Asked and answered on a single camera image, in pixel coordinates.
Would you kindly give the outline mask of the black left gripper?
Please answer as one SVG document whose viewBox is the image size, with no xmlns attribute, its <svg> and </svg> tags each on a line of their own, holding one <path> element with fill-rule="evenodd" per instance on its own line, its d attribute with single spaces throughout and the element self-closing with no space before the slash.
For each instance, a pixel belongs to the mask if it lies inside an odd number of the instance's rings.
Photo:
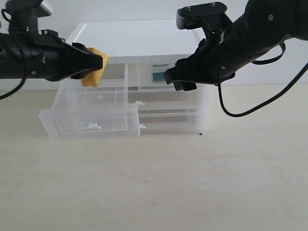
<svg viewBox="0 0 308 231">
<path fill-rule="evenodd" d="M 81 43 L 66 43 L 53 30 L 40 30 L 31 37 L 31 78 L 47 81 L 68 77 L 83 79 L 90 70 L 102 68 L 103 58 L 100 55 Z"/>
</svg>

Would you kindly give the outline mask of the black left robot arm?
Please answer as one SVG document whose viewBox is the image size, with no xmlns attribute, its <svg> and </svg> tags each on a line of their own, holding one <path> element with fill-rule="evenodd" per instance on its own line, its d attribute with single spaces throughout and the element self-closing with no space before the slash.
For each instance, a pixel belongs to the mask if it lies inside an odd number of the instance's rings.
<svg viewBox="0 0 308 231">
<path fill-rule="evenodd" d="M 0 77 L 45 79 L 83 79 L 102 69 L 103 58 L 81 43 L 68 44 L 49 30 L 47 34 L 27 31 L 0 35 Z"/>
</svg>

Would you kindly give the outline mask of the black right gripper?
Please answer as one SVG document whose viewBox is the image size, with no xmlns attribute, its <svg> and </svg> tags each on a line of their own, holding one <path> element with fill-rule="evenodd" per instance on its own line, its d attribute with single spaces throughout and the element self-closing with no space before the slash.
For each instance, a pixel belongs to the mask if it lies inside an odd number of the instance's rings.
<svg viewBox="0 0 308 231">
<path fill-rule="evenodd" d="M 176 91 L 192 91 L 198 84 L 218 84 L 235 77 L 236 42 L 221 30 L 204 31 L 192 57 L 179 59 L 164 73 Z"/>
</svg>

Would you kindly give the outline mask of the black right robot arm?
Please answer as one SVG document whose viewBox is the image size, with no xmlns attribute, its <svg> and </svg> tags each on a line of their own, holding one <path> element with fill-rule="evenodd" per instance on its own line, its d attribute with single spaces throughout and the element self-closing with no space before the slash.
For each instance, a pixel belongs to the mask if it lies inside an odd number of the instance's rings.
<svg viewBox="0 0 308 231">
<path fill-rule="evenodd" d="M 167 84 L 190 91 L 197 84 L 217 85 L 287 39 L 307 40 L 308 3 L 305 0 L 250 0 L 235 21 L 227 6 L 211 2 L 178 9 L 180 30 L 201 28 L 205 37 L 195 52 L 164 73 Z"/>
</svg>

